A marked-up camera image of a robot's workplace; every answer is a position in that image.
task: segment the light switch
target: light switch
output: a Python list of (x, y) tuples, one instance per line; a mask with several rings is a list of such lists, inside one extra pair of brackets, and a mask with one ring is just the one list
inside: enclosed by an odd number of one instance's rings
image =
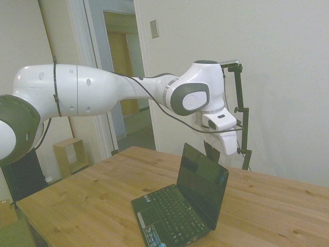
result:
[(159, 37), (158, 23), (156, 20), (150, 22), (152, 38)]

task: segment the floor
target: floor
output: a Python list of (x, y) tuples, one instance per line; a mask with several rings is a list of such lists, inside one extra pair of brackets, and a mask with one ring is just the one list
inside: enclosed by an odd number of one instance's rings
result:
[(131, 146), (155, 150), (150, 110), (123, 118), (127, 137), (118, 140), (119, 151)]
[(35, 247), (26, 218), (19, 209), (16, 213), (19, 220), (0, 229), (0, 246)]
[(132, 146), (155, 150), (152, 127), (147, 127), (136, 133), (130, 134), (121, 140), (118, 140), (120, 152)]

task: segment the black laptop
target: black laptop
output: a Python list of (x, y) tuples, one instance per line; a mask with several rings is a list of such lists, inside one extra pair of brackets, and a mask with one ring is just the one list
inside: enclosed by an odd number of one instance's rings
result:
[(184, 145), (177, 179), (131, 201), (147, 247), (184, 246), (215, 230), (228, 170)]

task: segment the black metal bracket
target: black metal bracket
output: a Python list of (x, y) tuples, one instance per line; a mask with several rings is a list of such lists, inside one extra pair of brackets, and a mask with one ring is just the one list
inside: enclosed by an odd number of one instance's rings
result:
[(237, 149), (238, 153), (244, 154), (244, 161), (242, 165), (243, 170), (248, 170), (249, 162), (251, 158), (252, 151), (247, 149), (248, 144), (248, 124), (249, 124), (249, 108), (245, 108), (243, 105), (243, 96), (242, 96), (242, 84), (241, 84), (241, 73), (242, 73), (242, 64), (238, 66), (229, 67), (228, 72), (234, 72), (235, 78), (235, 89), (236, 89), (236, 98), (237, 98), (237, 107), (234, 109), (234, 112), (242, 112), (242, 143), (241, 148)]
[[(242, 144), (241, 148), (237, 149), (237, 152), (244, 155), (244, 161), (242, 165), (243, 170), (248, 170), (249, 162), (251, 158), (251, 150), (247, 149), (248, 143), (248, 122), (249, 122), (249, 108), (245, 108), (243, 106), (243, 96), (242, 96), (242, 85), (241, 85), (241, 73), (242, 73), (242, 64), (228, 64), (222, 65), (222, 69), (228, 68), (228, 72), (234, 72), (235, 78), (235, 90), (236, 90), (236, 98), (237, 98), (237, 107), (234, 109), (234, 112), (242, 112), (243, 118), (242, 122), (237, 120), (236, 125), (242, 128)], [(211, 147), (208, 143), (205, 142), (205, 150), (207, 156), (215, 162), (219, 162), (220, 153)]]

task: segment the wood grain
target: wood grain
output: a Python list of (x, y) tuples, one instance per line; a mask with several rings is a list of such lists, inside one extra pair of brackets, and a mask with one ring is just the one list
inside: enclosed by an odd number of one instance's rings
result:
[[(176, 182), (181, 157), (137, 147), (19, 202), (52, 246), (144, 246), (130, 201)], [(329, 188), (227, 167), (217, 229), (191, 246), (329, 246)]]

